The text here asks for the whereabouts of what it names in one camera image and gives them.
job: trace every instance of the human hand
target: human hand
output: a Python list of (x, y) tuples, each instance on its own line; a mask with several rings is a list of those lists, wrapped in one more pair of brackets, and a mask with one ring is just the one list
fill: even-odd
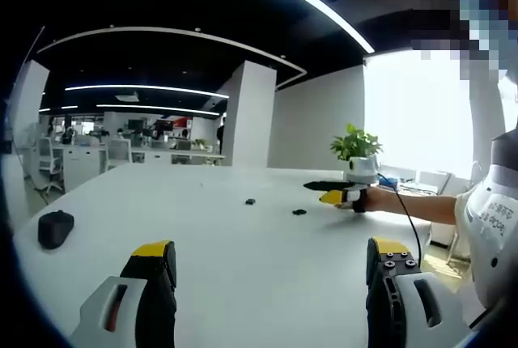
[[(392, 192), (378, 188), (369, 187), (367, 188), (367, 197), (365, 198), (365, 210), (367, 212), (373, 212), (376, 210), (386, 210), (386, 206), (389, 203), (390, 197), (393, 195)], [(342, 205), (336, 205), (340, 209), (351, 209), (350, 202)]]

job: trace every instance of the human arm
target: human arm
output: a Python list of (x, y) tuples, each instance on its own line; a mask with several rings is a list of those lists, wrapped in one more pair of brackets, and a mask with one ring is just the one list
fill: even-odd
[[(433, 223), (455, 225), (456, 198), (452, 196), (406, 196), (401, 195), (410, 216), (431, 221)], [(369, 188), (365, 202), (367, 211), (382, 210), (384, 212), (405, 214), (401, 202), (394, 192)]]

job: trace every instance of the green plant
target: green plant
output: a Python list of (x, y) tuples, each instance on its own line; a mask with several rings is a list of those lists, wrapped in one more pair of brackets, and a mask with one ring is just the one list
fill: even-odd
[(196, 144), (197, 146), (207, 147), (207, 141), (205, 139), (195, 139), (194, 144)]
[(335, 136), (331, 143), (331, 151), (338, 154), (338, 160), (349, 160), (351, 156), (367, 158), (382, 151), (377, 136), (367, 134), (363, 129), (356, 129), (352, 124), (347, 125), (346, 131), (347, 136)]

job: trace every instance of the white table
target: white table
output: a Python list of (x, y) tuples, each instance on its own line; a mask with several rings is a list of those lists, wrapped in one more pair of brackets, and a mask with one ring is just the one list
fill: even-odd
[[(176, 244), (179, 347), (358, 347), (367, 341), (367, 239), (417, 256), (405, 216), (355, 214), (318, 201), (305, 182), (341, 172), (126, 164), (60, 197), (15, 236), (28, 283), (65, 335), (79, 307), (140, 245)], [(245, 200), (256, 199), (254, 206)], [(37, 219), (75, 217), (44, 251)], [(305, 209), (306, 215), (291, 212)], [(414, 220), (421, 243), (430, 224)]]

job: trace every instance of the black cable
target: black cable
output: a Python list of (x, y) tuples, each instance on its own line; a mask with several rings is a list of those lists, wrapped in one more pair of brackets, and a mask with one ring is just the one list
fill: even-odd
[(396, 189), (396, 186), (394, 186), (394, 183), (391, 182), (390, 180), (388, 180), (386, 176), (384, 176), (383, 174), (381, 174), (379, 172), (378, 172), (378, 176), (380, 176), (381, 178), (386, 180), (387, 183), (392, 186), (392, 189), (394, 190), (394, 193), (397, 195), (397, 198), (399, 199), (399, 202), (401, 203), (401, 206), (403, 206), (403, 210), (406, 213), (406, 217), (408, 217), (408, 220), (410, 221), (410, 226), (414, 230), (415, 241), (418, 244), (418, 252), (419, 252), (418, 266), (419, 266), (419, 268), (421, 268), (421, 241), (419, 240), (419, 235), (418, 235), (417, 230), (415, 229), (414, 222), (412, 222), (412, 218), (410, 217), (410, 215), (408, 213), (408, 210), (406, 209), (406, 206), (405, 206), (405, 203), (403, 202), (403, 199), (401, 198), (401, 196), (397, 192), (397, 189)]

